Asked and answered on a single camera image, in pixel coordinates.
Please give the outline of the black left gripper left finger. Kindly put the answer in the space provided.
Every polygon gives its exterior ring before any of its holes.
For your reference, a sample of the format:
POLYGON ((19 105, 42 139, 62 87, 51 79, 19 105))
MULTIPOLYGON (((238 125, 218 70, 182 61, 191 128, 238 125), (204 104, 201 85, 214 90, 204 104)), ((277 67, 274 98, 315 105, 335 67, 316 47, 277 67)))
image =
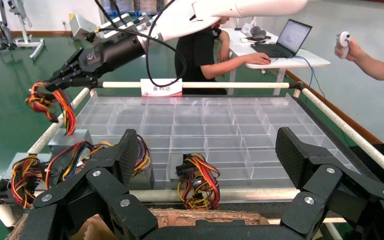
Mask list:
POLYGON ((127 188, 140 151, 136 131, 127 129, 112 149, 37 196, 19 239, 67 240, 96 214, 119 240, 142 240, 156 230, 157 218, 127 188))

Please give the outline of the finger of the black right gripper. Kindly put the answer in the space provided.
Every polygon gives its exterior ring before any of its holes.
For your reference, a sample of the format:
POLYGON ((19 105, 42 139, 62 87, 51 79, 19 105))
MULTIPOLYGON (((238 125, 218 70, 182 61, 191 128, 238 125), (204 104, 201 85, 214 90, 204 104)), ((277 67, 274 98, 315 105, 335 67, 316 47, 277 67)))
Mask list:
POLYGON ((96 77, 82 76, 82 77, 56 77, 46 81, 45 89, 49 92, 56 90, 65 90, 70 87, 87 87, 94 88, 98 85, 96 77))
POLYGON ((52 77, 47 80, 49 85, 70 85, 76 79, 84 78, 86 75, 80 67, 80 55, 85 49, 78 49, 59 70, 56 70, 52 77))

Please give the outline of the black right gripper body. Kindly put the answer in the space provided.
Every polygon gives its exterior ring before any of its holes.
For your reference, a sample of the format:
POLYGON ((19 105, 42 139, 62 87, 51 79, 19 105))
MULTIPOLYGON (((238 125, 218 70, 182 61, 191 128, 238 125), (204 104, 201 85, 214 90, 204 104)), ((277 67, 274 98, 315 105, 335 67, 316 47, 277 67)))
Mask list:
POLYGON ((128 35, 117 42, 106 41, 85 49, 79 56, 79 68, 87 76, 100 78, 144 54, 139 39, 128 35))

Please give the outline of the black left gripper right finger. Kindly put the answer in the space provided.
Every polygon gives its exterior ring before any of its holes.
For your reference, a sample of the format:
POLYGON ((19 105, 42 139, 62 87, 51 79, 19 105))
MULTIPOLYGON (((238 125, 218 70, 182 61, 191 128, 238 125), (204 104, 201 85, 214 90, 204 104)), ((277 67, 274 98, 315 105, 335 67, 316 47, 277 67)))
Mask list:
POLYGON ((328 212, 350 223, 362 240, 384 240, 384 184, 345 167, 326 148, 307 144, 288 127, 277 131, 275 152, 299 193, 280 225, 311 239, 328 212))

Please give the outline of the operator hand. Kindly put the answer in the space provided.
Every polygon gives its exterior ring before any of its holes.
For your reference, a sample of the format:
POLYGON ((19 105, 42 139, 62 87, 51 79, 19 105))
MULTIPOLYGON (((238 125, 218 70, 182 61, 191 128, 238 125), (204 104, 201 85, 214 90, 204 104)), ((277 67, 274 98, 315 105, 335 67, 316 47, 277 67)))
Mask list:
POLYGON ((340 59, 347 59, 348 61, 357 63, 363 59, 365 59, 368 54, 360 47, 358 42, 349 37, 348 38, 348 52, 345 57, 343 57, 345 52, 345 47, 342 47, 340 42, 337 42, 334 47, 334 54, 340 59))

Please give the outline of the seated person hand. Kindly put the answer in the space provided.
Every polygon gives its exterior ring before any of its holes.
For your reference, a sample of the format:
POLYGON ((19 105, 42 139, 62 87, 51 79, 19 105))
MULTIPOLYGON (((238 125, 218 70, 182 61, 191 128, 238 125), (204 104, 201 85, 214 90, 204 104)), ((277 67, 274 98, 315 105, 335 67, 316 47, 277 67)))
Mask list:
POLYGON ((268 65, 271 63, 271 58, 261 52, 246 54, 241 58, 245 64, 268 65))

